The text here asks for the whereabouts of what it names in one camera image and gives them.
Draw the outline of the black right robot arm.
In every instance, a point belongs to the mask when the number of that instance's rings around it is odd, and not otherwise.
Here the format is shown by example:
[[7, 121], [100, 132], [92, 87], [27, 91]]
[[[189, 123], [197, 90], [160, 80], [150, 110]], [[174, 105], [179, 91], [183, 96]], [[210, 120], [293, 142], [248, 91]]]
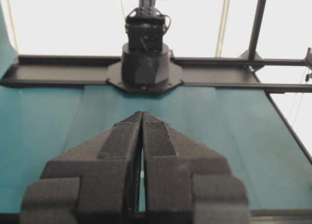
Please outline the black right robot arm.
[[121, 61], [108, 67], [107, 82], [133, 94], [158, 94], [183, 84], [182, 67], [171, 62], [163, 37], [169, 30], [167, 15], [155, 7], [156, 0], [139, 0], [125, 18], [128, 42]]

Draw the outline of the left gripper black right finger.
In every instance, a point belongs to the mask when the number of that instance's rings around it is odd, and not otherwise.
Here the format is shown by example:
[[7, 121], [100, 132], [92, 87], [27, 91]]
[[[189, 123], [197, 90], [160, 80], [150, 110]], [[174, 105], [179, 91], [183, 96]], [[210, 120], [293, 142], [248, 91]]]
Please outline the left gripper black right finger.
[[225, 156], [148, 112], [142, 117], [145, 197], [150, 224], [248, 224], [244, 183]]

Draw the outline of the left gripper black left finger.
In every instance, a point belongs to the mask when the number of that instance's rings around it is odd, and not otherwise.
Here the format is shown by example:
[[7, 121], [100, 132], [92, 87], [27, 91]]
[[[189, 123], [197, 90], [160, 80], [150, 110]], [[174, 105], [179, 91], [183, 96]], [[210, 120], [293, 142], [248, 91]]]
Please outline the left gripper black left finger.
[[123, 224], [138, 208], [142, 113], [49, 160], [26, 190], [22, 224]]

